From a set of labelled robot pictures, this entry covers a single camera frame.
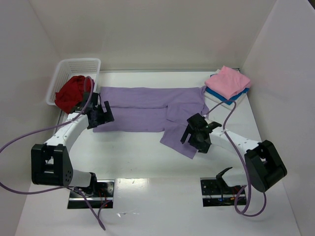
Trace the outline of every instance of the blue folded towel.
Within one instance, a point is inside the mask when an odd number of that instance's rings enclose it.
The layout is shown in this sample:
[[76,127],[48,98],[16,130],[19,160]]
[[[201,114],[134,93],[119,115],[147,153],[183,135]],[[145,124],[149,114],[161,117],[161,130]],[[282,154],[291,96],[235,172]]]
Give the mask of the blue folded towel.
[[[239,94],[233,96],[230,98],[230,100],[236,100],[237,98],[239,98],[243,93],[247,93],[248,90],[250,90],[249,88],[245,88],[243,91],[241,91]],[[208,92],[209,94],[212,94],[213,96],[217,97],[218,99],[220,99],[222,102],[226,101],[227,99],[223,96],[221,96],[220,94],[218,94],[217,92],[214,92],[213,90],[211,90],[210,88],[206,87],[206,92]],[[227,105],[231,105],[233,102],[225,102]]]

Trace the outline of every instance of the white folded cloth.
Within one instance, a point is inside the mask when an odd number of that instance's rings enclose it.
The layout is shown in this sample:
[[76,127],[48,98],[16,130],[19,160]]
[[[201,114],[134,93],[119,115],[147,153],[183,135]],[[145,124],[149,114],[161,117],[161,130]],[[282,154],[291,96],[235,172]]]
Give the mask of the white folded cloth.
[[[220,103],[222,102],[220,99],[218,99],[217,97],[213,96],[212,94],[209,94],[208,92],[204,92],[205,94],[205,97],[209,98],[210,100],[216,102],[216,103]],[[239,98],[237,98],[235,100],[236,102],[236,107],[238,106],[238,104],[241,103],[241,101],[244,99],[244,97],[246,96],[246,93],[243,93],[241,96],[239,96]],[[226,103],[222,103],[221,104],[222,106],[224,106],[225,108],[229,109],[229,110],[232,110],[233,107],[234,107],[234,103],[232,103],[231,105],[227,105]]]

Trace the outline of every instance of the white backdrop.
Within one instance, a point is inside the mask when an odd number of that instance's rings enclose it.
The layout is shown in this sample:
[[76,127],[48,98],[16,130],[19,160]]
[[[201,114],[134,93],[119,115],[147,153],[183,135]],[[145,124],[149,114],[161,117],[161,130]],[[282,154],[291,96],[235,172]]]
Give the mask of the white backdrop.
[[239,68],[275,0],[30,0],[64,58],[101,69]]
[[241,70],[262,139],[276,145],[301,234],[314,235],[315,10],[307,0],[278,0]]
[[[59,61],[28,1],[0,1],[0,146],[24,133],[55,124],[59,111],[44,97]],[[28,191],[31,148],[47,133],[33,135],[0,154],[0,181]],[[1,235],[14,235],[26,196],[0,188]]]

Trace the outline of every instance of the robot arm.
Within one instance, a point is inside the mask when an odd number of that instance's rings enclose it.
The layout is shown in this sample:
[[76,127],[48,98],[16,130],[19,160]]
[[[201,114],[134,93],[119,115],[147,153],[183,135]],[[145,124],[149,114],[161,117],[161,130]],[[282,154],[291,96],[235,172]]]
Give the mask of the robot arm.
[[[252,185],[260,192],[267,191],[287,174],[287,170],[275,148],[268,140],[258,141],[244,138],[229,130],[223,130],[217,122],[207,122],[200,114],[195,114],[188,120],[188,126],[181,139],[182,144],[186,141],[198,149],[201,153],[207,153],[210,145],[217,145],[235,154],[235,149],[228,140],[225,132],[231,137],[241,156],[245,159]],[[245,171],[227,168],[217,175],[217,180],[222,185],[236,186],[247,185]]]
[[[73,120],[85,106],[89,93],[84,94],[83,102],[78,104],[66,121]],[[86,194],[97,188],[94,173],[74,170],[69,152],[83,130],[114,121],[109,103],[104,102],[106,112],[98,105],[98,94],[93,93],[91,103],[75,121],[61,127],[44,144],[35,144],[31,149],[31,177],[34,184],[75,186]]]

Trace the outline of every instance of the white plastic basket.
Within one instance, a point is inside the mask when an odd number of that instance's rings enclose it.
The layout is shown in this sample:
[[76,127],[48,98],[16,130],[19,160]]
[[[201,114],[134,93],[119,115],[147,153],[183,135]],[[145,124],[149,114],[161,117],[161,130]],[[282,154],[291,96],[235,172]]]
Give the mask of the white plastic basket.
[[72,76],[90,76],[94,80],[94,92],[96,91],[97,78],[100,69],[100,59],[97,58],[78,58],[65,59],[59,62],[54,77],[48,88],[46,102],[48,105],[56,105],[56,92],[59,92],[64,84]]

